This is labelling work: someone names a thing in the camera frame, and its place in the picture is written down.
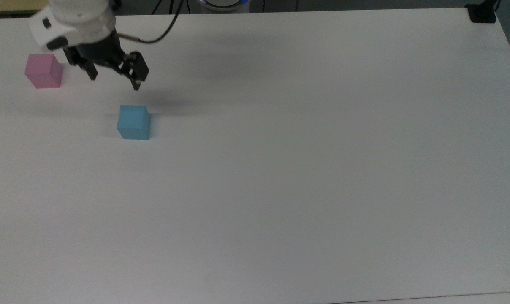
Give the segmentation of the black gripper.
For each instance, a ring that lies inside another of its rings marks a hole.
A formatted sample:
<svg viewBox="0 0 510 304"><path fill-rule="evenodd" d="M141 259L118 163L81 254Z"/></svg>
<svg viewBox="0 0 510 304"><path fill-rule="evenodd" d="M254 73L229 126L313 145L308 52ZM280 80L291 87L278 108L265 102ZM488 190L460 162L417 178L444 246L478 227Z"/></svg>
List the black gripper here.
<svg viewBox="0 0 510 304"><path fill-rule="evenodd" d="M131 81L136 92L139 91L149 74L149 68L142 54L131 52L125 55L116 33L111 33L108 37L95 43L64 47L63 52L68 64L81 68L82 71L87 73L91 81L94 81L98 75L94 64L102 66L111 64L116 67L122 64L120 67L121 74Z"/></svg>

